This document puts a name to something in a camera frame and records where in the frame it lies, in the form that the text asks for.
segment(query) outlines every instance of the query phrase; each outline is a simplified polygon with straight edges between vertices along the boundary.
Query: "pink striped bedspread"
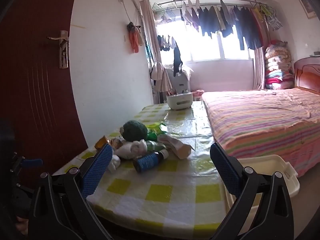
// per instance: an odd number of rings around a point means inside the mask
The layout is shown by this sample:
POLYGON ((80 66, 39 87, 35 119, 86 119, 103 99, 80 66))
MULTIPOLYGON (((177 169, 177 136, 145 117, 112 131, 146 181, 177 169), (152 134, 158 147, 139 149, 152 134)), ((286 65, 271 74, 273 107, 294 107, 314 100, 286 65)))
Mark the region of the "pink striped bedspread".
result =
POLYGON ((276 154, 304 175, 320 162, 320 96, 286 90, 206 92, 214 138, 236 158, 276 154))

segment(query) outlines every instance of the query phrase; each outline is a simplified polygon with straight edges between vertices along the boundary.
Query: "metal screw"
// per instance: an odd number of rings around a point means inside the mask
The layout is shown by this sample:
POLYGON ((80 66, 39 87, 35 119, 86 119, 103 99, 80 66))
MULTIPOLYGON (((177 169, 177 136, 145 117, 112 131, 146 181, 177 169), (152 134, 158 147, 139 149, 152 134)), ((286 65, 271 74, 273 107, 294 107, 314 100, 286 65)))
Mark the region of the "metal screw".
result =
POLYGON ((251 167, 246 167, 244 171, 249 174, 253 173, 253 169, 251 167))
POLYGON ((275 175, 276 175, 278 178, 282 178, 282 173, 279 172, 279 171, 276 171, 275 175))
POLYGON ((71 168, 69 173, 70 174, 76 174, 78 172, 78 168, 71 168))
POLYGON ((41 173, 41 175, 40 175, 40 177, 43 178, 43 179, 44 179, 46 176, 48 176, 48 173, 46 173, 46 172, 43 172, 43 173, 41 173))

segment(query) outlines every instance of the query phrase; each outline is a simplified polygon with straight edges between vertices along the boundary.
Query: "door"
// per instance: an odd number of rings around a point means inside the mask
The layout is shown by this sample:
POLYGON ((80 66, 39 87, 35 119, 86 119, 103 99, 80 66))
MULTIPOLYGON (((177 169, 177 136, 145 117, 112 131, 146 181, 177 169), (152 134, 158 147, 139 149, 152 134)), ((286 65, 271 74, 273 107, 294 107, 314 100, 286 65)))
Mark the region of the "door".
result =
POLYGON ((47 39, 70 31, 73 2, 14 0, 0 22, 0 117, 13 125, 18 154, 44 161, 41 168, 21 171, 29 186, 87 148, 70 69, 59 68, 59 41, 47 39))

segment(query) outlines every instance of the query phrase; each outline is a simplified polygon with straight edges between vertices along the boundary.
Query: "white plastic basket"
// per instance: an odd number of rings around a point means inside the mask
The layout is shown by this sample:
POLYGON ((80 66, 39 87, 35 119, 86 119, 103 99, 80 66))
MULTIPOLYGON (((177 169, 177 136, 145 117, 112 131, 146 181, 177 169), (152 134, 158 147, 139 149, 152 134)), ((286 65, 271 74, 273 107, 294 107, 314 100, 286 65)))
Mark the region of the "white plastic basket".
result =
MULTIPOLYGON (((300 183, 297 179, 298 173, 292 167, 289 162, 285 162, 280 156, 278 155, 268 155, 262 157, 254 157, 254 158, 245 158, 245 159, 238 159, 238 161, 242 164, 243 167, 250 166, 252 167, 257 173, 272 175, 275 171, 280 171, 284 176, 284 181, 287 185, 290 198, 294 197, 298 194, 300 189, 300 183)), ((227 188, 225 187, 226 196, 227 196, 227 204, 228 210, 232 207, 236 197, 231 195, 227 188)), ((250 213, 242 230, 240 233, 246 232, 257 212, 259 202, 261 199, 261 194, 257 194, 250 213)))

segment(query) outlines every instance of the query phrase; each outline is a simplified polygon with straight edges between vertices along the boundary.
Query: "blue bottle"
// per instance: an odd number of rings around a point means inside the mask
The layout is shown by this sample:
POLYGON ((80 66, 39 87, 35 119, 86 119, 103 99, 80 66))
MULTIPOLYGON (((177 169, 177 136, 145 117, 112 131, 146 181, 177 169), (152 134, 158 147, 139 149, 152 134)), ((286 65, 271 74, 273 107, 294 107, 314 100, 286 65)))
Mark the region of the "blue bottle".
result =
POLYGON ((147 171, 155 166, 158 166, 160 162, 169 156, 167 150, 161 150, 159 152, 152 152, 139 159, 133 160, 133 166, 138 173, 147 171))

